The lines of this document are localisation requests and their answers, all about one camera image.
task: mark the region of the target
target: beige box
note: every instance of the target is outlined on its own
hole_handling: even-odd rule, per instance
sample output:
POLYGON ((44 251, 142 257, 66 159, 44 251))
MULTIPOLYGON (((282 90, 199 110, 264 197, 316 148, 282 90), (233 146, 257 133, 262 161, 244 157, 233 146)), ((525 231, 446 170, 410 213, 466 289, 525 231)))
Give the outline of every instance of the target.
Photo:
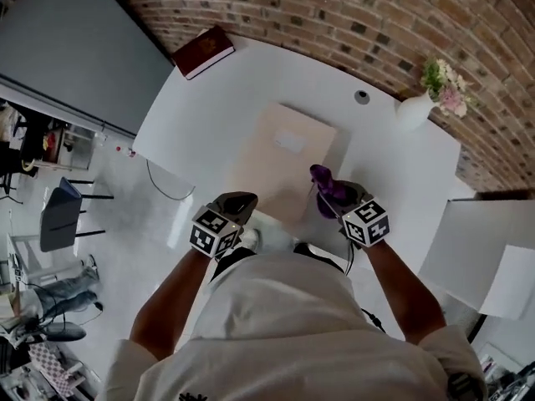
POLYGON ((227 190, 256 193, 258 211, 284 223, 299 221, 313 186, 309 168, 324 162, 335 135, 326 124, 270 104, 244 141, 227 190))

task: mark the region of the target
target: purple object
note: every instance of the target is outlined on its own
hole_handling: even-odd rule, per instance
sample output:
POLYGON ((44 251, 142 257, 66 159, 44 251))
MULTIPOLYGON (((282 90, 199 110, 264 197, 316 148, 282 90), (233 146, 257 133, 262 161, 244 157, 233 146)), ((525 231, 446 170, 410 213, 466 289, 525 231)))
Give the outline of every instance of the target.
POLYGON ((320 214, 325 218, 331 220, 338 218, 325 201, 335 203, 339 206, 349 206, 354 203, 356 192, 353 192, 351 188, 343 185, 339 181, 333 180, 333 175, 329 168, 321 165, 312 165, 310 167, 310 175, 321 193, 321 195, 316 195, 316 202, 320 214))

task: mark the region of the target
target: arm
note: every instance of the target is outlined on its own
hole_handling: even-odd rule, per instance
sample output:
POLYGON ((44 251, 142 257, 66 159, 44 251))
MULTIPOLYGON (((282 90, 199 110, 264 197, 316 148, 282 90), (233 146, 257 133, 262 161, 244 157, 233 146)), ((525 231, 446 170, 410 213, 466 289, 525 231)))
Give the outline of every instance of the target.
POLYGON ((438 301, 385 241, 364 250, 407 342, 446 326, 438 301))
POLYGON ((173 354, 210 258, 191 249, 135 317, 130 340, 156 359, 173 354))

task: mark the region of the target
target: pink flower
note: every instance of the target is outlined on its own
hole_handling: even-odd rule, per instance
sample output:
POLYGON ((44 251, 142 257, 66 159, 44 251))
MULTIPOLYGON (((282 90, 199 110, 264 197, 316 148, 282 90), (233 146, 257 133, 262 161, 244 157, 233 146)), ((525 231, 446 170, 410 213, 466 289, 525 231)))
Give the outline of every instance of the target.
POLYGON ((439 94, 439 100, 441 107, 451 111, 452 113, 455 113, 459 107, 464 105, 464 100, 462 99, 461 93, 451 84, 448 84, 441 90, 439 94))

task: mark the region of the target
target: sleeve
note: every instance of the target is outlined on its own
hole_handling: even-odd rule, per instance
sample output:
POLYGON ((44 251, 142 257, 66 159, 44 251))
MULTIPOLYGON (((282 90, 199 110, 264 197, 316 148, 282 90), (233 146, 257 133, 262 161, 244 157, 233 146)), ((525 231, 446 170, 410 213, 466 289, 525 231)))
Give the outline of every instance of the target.
POLYGON ((451 325, 432 332, 418 346, 435 357, 444 368, 448 376, 450 399, 487 399, 482 366, 458 326, 451 325))
POLYGON ((95 401, 131 401, 140 384, 141 376, 158 360, 130 340, 121 340, 114 355, 104 387, 95 401))

